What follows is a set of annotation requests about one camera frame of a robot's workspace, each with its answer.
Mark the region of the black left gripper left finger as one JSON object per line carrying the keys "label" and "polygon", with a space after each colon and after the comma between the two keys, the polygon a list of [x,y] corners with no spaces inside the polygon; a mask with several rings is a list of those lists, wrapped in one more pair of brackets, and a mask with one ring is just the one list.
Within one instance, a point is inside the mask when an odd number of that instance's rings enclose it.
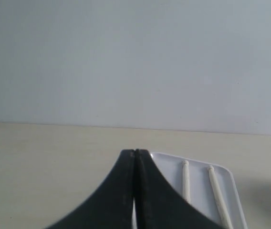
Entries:
{"label": "black left gripper left finger", "polygon": [[131,229],[135,150],[122,150],[101,185],[50,229]]}

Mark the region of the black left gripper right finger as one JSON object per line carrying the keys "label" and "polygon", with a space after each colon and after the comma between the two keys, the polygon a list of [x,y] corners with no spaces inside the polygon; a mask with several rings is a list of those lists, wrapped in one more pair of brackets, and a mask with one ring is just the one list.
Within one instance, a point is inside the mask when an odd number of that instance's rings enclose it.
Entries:
{"label": "black left gripper right finger", "polygon": [[221,229],[167,182],[145,149],[135,151],[134,199],[138,229]]}

